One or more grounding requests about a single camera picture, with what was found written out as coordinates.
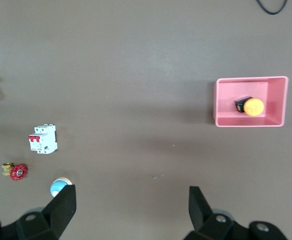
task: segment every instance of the white circuit breaker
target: white circuit breaker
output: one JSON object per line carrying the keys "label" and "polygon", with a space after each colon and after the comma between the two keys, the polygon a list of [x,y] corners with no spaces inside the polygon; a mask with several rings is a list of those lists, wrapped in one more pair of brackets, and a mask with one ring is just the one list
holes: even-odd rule
{"label": "white circuit breaker", "polygon": [[28,136],[30,149],[38,154],[50,154],[57,149],[56,126],[44,124],[35,127],[35,133]]}

